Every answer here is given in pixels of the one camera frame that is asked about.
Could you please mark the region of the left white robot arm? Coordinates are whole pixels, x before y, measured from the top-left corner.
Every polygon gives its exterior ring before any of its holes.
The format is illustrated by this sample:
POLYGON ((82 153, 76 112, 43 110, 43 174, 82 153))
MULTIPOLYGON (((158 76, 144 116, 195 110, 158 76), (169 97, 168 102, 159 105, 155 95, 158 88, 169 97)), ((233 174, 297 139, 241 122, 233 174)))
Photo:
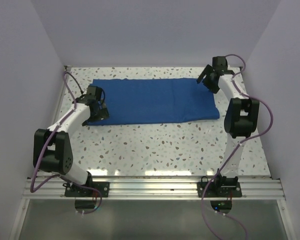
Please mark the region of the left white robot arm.
POLYGON ((34 133, 32 192, 41 187, 35 187, 35 178, 38 171, 43 171, 76 184, 82 196, 93 193, 91 174, 74 163, 71 137, 78 128, 109 117, 105 99, 102 88, 90 85, 85 93, 73 99, 69 110, 56 123, 34 133))

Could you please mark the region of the blue surgical cloth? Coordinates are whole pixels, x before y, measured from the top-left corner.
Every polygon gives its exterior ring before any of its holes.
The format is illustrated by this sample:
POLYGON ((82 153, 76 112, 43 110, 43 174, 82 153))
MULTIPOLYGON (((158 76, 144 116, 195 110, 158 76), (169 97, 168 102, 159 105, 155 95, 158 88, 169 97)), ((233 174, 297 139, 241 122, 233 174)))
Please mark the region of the blue surgical cloth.
POLYGON ((194 78, 94 79, 105 91, 109 118, 91 126, 185 123, 217 120, 213 93, 194 78))

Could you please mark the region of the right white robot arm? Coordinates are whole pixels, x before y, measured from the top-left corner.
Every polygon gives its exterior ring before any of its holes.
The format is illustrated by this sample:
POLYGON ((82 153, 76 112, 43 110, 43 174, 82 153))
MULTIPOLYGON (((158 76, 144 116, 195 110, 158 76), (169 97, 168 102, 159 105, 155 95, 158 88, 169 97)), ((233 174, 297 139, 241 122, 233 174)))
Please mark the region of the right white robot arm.
POLYGON ((236 76, 228 66, 226 56, 215 56, 212 64, 206 65, 196 80, 213 94, 222 91, 228 100, 223 122, 224 131, 227 133, 224 159, 212 185, 213 192, 221 197, 237 185, 244 140, 257 128, 260 107, 260 102, 250 98, 237 83, 236 76))

